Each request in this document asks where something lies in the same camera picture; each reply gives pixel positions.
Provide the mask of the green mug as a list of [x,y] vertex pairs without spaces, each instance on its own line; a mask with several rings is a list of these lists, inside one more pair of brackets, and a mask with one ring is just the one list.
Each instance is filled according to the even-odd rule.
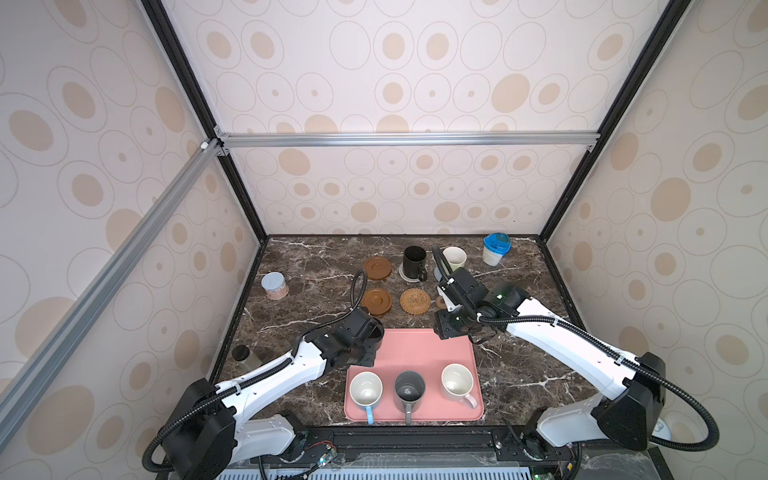
[[447,247],[442,250],[442,253],[448,262],[451,271],[456,271],[465,266],[467,254],[463,249],[459,247]]

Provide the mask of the rattan coaster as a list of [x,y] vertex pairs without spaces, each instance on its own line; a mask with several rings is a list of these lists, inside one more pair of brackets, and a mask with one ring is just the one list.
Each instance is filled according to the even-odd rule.
[[432,303],[430,295],[418,288],[405,290],[399,299],[401,308],[411,316],[426,313]]

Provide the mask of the black mug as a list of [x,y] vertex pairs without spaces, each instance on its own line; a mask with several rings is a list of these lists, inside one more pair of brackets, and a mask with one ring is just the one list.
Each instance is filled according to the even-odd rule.
[[369,332],[366,340],[366,348],[369,352],[375,353],[379,350],[380,344],[385,334],[385,327],[376,318],[370,320],[371,331]]
[[403,252],[403,270],[410,278],[422,278],[427,276],[426,271],[427,252],[416,245],[408,246]]

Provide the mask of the dark wooden coaster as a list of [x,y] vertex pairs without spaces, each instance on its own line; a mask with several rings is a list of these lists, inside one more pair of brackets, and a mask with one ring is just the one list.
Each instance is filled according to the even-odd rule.
[[393,270],[392,263],[385,257],[372,256],[363,264],[364,271],[369,280],[379,281],[388,278]]

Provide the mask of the white woven coaster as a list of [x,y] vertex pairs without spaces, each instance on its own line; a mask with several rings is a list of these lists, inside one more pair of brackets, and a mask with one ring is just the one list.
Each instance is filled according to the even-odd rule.
[[400,265],[398,267],[398,274],[401,277],[401,279],[407,283],[418,283],[418,282],[425,282],[427,279],[427,276],[423,276],[422,278],[410,278],[408,277],[403,270],[403,265]]

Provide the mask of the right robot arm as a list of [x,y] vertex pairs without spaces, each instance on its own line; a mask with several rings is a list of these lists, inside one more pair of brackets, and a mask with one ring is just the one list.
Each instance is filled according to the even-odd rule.
[[[464,268],[441,275],[437,290],[446,304],[436,315],[435,332],[441,339],[494,328],[542,349],[596,388],[596,394],[584,401],[539,409],[532,415],[517,435],[531,459],[540,460],[555,447],[591,440],[611,440],[633,451],[644,451],[651,443],[688,452],[717,445],[720,432],[714,417],[667,380],[660,357],[636,356],[605,343],[514,284],[500,282],[487,288]],[[707,429],[704,439],[680,443],[655,435],[669,393],[698,413]]]

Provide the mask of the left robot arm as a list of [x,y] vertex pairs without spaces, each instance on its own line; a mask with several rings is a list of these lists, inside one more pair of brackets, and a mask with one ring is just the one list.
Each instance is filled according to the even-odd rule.
[[383,340],[380,320],[358,307],[309,329],[277,359],[216,385],[191,384],[145,448],[151,473],[215,479],[229,465],[300,447],[301,424],[287,414],[256,414],[295,388],[335,370],[370,367]]

